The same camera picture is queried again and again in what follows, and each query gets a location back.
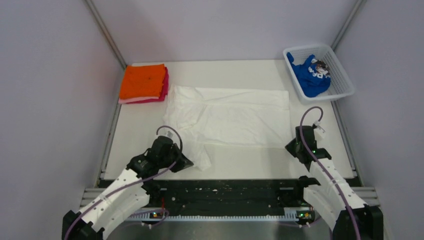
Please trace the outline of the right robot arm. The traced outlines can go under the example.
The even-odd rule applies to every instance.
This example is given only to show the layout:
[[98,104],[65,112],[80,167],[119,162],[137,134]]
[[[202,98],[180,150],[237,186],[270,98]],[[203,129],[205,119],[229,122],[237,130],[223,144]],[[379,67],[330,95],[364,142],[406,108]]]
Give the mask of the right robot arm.
[[334,240],[384,239],[383,212],[363,200],[341,176],[330,153],[318,147],[315,129],[316,125],[297,126],[295,138],[285,146],[309,173],[296,181],[294,202],[312,207]]

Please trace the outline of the white t-shirt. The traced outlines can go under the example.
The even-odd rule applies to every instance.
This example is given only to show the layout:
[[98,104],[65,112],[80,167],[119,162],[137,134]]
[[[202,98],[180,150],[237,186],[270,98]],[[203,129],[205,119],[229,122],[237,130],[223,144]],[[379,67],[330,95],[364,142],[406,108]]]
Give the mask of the white t-shirt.
[[172,85],[162,119],[201,171],[212,166],[208,145],[281,149],[292,138],[286,90]]

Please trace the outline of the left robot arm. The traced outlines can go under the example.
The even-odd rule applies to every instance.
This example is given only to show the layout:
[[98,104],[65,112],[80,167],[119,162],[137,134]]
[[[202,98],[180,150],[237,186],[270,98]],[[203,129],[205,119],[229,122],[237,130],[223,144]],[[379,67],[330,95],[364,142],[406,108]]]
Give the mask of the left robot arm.
[[159,135],[144,153],[131,158],[120,175],[79,211],[68,211],[62,220],[63,240],[105,240],[139,209],[160,202],[153,179],[177,173],[194,164],[183,154],[183,142]]

